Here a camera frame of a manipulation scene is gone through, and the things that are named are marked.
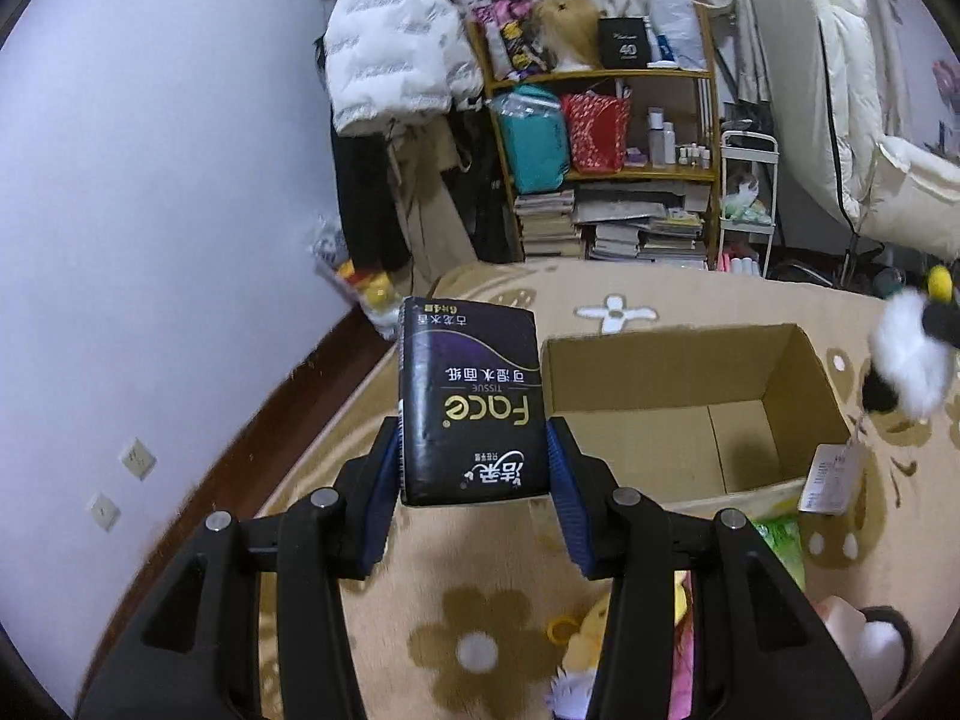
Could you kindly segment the pink plush toy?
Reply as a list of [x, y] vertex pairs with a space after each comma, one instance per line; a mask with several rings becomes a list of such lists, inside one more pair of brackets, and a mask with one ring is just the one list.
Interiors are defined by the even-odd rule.
[[692, 616], [687, 614], [675, 631], [669, 704], [670, 720], [683, 720], [690, 717], [692, 713], [693, 660], [695, 660], [695, 634], [693, 634]]

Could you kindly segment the yellow dog plush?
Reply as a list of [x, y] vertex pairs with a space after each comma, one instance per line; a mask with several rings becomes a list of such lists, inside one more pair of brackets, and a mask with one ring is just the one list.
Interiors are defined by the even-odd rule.
[[[674, 650], [677, 660], [692, 665], [692, 657], [688, 655], [693, 642], [688, 577], [690, 574], [685, 571], [674, 574]], [[547, 624], [547, 639], [563, 649], [560, 665], [563, 674], [587, 673], [599, 666], [610, 598], [612, 593], [607, 592], [583, 617], [558, 616]]]

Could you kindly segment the white black fluffy plush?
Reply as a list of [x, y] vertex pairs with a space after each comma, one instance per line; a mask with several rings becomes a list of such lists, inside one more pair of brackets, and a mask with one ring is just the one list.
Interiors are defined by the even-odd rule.
[[885, 301], [869, 353], [861, 387], [866, 413], [900, 411], [921, 421], [944, 406], [958, 353], [958, 299], [945, 266], [928, 273], [926, 288], [903, 288]]

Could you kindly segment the black tissue pack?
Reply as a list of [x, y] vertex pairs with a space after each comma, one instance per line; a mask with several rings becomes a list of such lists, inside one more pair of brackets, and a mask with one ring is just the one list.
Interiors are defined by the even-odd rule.
[[398, 343], [404, 504], [491, 504], [547, 494], [534, 314], [409, 298], [400, 309]]

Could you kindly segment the pink white plush slipper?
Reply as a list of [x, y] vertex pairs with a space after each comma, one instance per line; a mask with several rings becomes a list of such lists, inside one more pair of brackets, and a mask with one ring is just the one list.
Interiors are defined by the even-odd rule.
[[848, 661], [874, 713], [905, 686], [913, 663], [913, 633], [892, 606], [855, 608], [827, 596], [815, 611]]

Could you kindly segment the green tissue pack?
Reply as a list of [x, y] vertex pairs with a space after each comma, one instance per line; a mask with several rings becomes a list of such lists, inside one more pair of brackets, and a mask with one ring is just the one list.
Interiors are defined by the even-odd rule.
[[763, 541], [775, 553], [775, 556], [781, 561], [784, 569], [788, 571], [797, 586], [804, 590], [804, 551], [802, 551], [802, 536], [800, 536], [797, 517], [795, 515], [785, 515], [784, 517], [765, 518], [765, 520], [755, 520], [754, 525]]

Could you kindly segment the white-haired doll plush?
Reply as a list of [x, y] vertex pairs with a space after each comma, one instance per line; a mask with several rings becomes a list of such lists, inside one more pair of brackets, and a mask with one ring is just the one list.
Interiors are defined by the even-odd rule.
[[586, 720], [596, 670], [568, 671], [560, 668], [545, 695], [545, 704], [555, 720]]

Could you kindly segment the open cardboard box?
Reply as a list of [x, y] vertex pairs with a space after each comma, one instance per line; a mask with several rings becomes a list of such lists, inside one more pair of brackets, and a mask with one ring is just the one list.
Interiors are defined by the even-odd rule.
[[793, 323], [551, 338], [547, 410], [623, 486], [709, 518], [789, 514], [815, 450], [850, 428], [811, 339]]

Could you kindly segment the plastic bag with toys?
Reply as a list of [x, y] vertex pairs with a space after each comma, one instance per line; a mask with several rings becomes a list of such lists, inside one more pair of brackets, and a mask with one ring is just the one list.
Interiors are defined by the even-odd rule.
[[308, 250], [316, 273], [358, 305], [384, 340], [393, 340], [402, 298], [381, 266], [358, 268], [353, 263], [337, 215], [317, 216], [309, 232]]

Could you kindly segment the white metal cart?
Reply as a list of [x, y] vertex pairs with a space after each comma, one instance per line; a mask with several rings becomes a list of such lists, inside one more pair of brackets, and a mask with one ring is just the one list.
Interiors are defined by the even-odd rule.
[[719, 150], [719, 271], [766, 278], [778, 231], [779, 143], [727, 127]]

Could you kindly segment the stack of books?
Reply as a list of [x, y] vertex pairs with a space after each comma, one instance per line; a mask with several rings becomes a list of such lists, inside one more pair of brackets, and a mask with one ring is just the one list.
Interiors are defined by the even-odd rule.
[[514, 215], [519, 221], [521, 244], [528, 259], [579, 259], [583, 255], [583, 236], [573, 218], [575, 203], [573, 188], [517, 197]]

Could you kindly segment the beige coat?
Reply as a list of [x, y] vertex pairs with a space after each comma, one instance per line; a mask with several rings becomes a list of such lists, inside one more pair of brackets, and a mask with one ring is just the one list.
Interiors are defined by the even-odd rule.
[[426, 296], [433, 284], [477, 254], [455, 208], [444, 172], [459, 169], [455, 141], [444, 117], [405, 128], [387, 143], [391, 192], [400, 232], [410, 252], [391, 275], [404, 296]]

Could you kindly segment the wooden shelf unit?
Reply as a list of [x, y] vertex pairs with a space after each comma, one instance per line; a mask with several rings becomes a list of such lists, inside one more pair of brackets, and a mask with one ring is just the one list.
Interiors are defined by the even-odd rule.
[[470, 15], [521, 255], [628, 259], [651, 221], [651, 239], [708, 259], [719, 114], [701, 10], [683, 14], [690, 55], [590, 0], [475, 0]]

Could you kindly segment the red patterned bag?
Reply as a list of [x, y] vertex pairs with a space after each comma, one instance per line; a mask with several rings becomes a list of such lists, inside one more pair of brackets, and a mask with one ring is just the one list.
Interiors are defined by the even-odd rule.
[[581, 174], [619, 172], [625, 165], [630, 98], [594, 91], [565, 94], [562, 111], [574, 171]]

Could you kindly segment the teal bag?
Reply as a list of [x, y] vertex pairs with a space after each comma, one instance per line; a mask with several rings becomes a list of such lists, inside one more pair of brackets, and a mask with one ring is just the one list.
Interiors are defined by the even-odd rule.
[[514, 185], [521, 195], [562, 187], [569, 169], [562, 103], [545, 88], [521, 85], [491, 99], [505, 140]]

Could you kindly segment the black box with 40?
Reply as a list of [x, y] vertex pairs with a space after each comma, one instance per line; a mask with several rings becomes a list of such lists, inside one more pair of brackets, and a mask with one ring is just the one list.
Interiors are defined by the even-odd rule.
[[651, 46], [643, 18], [601, 18], [597, 34], [602, 67], [644, 70], [651, 62]]

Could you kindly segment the white puffer jacket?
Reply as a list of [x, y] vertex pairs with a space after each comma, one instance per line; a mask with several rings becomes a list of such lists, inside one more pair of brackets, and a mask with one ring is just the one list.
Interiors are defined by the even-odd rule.
[[335, 0], [322, 55], [342, 137], [387, 137], [482, 98], [482, 72], [451, 0]]

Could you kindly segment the white padded chair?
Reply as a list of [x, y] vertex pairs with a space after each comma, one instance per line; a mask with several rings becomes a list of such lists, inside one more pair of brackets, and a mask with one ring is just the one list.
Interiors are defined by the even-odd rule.
[[958, 167], [885, 132], [867, 0], [752, 0], [781, 156], [851, 234], [958, 257]]

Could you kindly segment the blonde wig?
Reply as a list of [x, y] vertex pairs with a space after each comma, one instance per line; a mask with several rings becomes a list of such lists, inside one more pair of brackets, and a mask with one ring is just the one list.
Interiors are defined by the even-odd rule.
[[534, 7], [551, 70], [597, 70], [601, 12], [592, 0], [539, 0]]

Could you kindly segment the lower wall socket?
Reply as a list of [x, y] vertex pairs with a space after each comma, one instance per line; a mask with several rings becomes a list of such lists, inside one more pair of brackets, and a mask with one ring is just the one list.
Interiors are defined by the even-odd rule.
[[103, 532], [109, 533], [121, 518], [121, 509], [104, 493], [96, 493], [86, 504], [86, 511]]

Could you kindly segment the wall socket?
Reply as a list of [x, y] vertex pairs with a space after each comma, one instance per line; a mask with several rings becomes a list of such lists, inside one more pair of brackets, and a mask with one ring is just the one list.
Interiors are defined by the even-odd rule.
[[139, 481], [145, 481], [156, 465], [156, 457], [140, 439], [132, 439], [122, 450], [119, 460], [124, 468]]
[[86, 511], [103, 532], [109, 533], [121, 518], [121, 509], [104, 493], [96, 493], [86, 504]]

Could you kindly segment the upper wall socket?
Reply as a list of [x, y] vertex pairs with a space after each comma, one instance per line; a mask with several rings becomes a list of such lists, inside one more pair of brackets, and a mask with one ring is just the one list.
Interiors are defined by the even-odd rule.
[[122, 450], [119, 460], [124, 468], [139, 481], [145, 481], [156, 465], [156, 457], [140, 439], [132, 439]]

